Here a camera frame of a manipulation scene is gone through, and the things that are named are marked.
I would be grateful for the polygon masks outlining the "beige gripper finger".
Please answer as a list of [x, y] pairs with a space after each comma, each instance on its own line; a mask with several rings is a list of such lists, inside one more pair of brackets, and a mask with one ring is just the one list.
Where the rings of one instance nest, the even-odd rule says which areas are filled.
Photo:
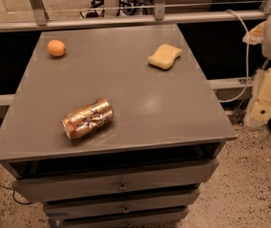
[[242, 40], [246, 44], [252, 45], [252, 46], [260, 44], [263, 38], [264, 27], [265, 27], [265, 21], [259, 23], [254, 28], [246, 32]]

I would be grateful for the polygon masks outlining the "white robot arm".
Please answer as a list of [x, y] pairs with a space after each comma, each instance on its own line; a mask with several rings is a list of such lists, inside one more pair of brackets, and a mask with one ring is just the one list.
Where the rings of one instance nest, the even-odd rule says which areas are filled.
[[[262, 56], [271, 61], [271, 14], [267, 20], [245, 33], [247, 45], [261, 44]], [[252, 97], [245, 110], [243, 122], [249, 127], [261, 127], [271, 119], [271, 67], [258, 69], [254, 76]]]

